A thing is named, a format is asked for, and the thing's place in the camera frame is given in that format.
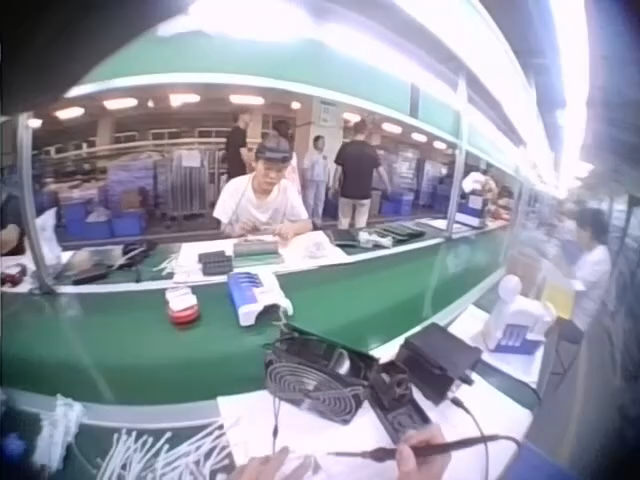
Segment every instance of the black t-shirt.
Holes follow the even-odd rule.
[[[226,159],[229,167],[229,179],[245,175],[247,166],[240,154],[241,148],[247,148],[247,131],[235,125],[227,136]]]
[[[364,140],[351,140],[338,150],[336,165],[342,167],[340,196],[351,200],[371,198],[373,172],[380,166],[378,152]]]
[[[2,230],[9,225],[15,225],[20,229],[18,244],[4,255],[24,255],[24,227],[22,226],[22,216],[20,215],[20,201],[15,195],[9,194],[0,207],[0,223]]]

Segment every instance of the fan grille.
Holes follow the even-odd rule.
[[[275,397],[339,423],[353,418],[362,394],[361,387],[343,387],[313,368],[277,360],[267,368],[266,386]]]

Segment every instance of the cooling fan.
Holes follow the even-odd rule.
[[[365,399],[375,360],[318,337],[286,332],[267,347],[267,390],[276,398],[340,424]]]

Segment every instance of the black fan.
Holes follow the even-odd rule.
[[[284,402],[344,425],[364,401],[368,361],[319,338],[285,336],[268,348],[266,387]]]

